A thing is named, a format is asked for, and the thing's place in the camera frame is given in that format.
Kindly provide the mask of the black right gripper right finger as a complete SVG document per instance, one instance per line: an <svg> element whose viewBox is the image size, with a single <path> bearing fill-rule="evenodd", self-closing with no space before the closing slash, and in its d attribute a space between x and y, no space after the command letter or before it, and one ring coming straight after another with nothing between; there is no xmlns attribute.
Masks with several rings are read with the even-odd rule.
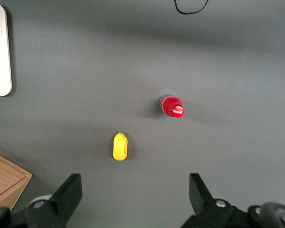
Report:
<svg viewBox="0 0 285 228"><path fill-rule="evenodd" d="M189 199L194 211L183 228L260 228L262 227L256 212L257 206L241 211L224 199L212 197L198 173L189 177Z"/></svg>

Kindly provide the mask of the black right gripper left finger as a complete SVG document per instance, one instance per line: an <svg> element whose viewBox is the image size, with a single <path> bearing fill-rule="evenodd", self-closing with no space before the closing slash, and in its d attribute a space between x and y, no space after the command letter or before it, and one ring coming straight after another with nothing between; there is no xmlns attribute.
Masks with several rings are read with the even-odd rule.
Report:
<svg viewBox="0 0 285 228"><path fill-rule="evenodd" d="M81 175L74 173L53 195L36 198L17 213L0 207L0 228L65 228L81 199Z"/></svg>

